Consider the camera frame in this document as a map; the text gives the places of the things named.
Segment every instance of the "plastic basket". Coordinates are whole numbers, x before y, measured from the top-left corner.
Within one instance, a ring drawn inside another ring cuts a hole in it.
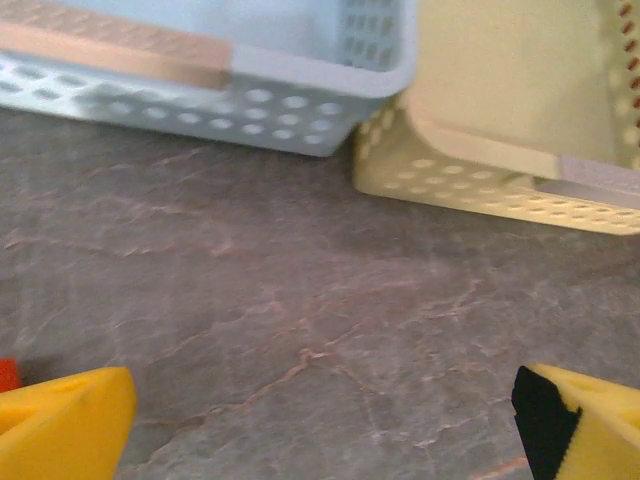
[[[358,135],[363,192],[640,232],[640,2],[422,2],[415,83]]]
[[[0,106],[331,154],[414,73],[415,0],[0,0]]]

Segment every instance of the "basket handle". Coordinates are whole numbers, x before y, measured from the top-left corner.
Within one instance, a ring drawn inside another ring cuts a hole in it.
[[[640,172],[571,156],[558,160],[560,178],[538,178],[535,190],[640,210]]]
[[[0,0],[0,51],[223,89],[231,44],[34,0]]]

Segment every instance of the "tan strip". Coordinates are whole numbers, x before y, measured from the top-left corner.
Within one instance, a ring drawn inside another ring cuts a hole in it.
[[[0,0],[0,50],[221,89],[229,42],[32,0]]]

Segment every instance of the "black and yellow object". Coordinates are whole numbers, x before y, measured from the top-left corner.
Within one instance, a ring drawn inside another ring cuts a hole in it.
[[[640,480],[640,390],[531,365],[511,400],[535,480]]]

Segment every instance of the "orange object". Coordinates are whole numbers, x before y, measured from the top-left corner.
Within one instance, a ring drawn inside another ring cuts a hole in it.
[[[13,358],[0,358],[0,393],[22,387],[18,365]]]

